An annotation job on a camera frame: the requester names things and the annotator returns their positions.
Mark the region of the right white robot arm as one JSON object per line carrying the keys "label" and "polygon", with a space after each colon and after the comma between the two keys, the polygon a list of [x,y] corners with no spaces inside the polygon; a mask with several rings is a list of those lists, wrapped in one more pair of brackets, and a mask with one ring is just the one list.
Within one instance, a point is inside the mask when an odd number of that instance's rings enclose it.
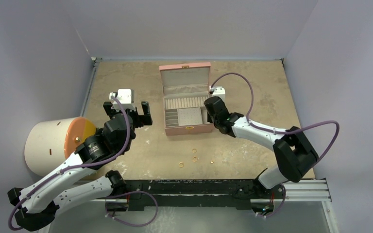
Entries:
{"label": "right white robot arm", "polygon": [[318,154],[299,128],[293,126],[284,134],[274,132],[272,127],[266,130],[253,127],[254,123],[243,114],[230,113],[224,101],[218,97],[210,97],[204,101],[209,122],[222,134],[242,138],[273,151],[277,165],[267,168],[253,184],[254,193],[261,198],[272,192],[275,186],[291,181],[299,182],[302,177],[318,161]]}

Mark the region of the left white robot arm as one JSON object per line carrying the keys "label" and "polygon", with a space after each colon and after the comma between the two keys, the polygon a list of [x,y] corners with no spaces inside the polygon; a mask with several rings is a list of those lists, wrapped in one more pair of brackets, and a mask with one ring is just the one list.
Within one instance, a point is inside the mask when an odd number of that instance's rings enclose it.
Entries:
{"label": "left white robot arm", "polygon": [[88,201],[128,198],[137,193],[129,189],[116,170],[74,186],[75,182],[127,152],[136,137],[135,129],[153,123],[146,101],[141,104],[141,115],[135,107],[125,107],[119,101],[105,102],[103,106],[110,119],[80,142],[61,165],[29,187],[8,191],[8,199],[14,206],[8,219],[11,230],[38,231],[65,211]]}

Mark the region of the pink jewelry box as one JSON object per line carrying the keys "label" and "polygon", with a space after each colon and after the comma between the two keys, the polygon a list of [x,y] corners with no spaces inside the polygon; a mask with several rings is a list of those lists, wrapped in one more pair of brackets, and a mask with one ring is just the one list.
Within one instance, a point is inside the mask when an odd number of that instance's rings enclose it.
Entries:
{"label": "pink jewelry box", "polygon": [[204,106],[209,98],[210,69],[210,62],[159,67],[167,136],[212,132]]}

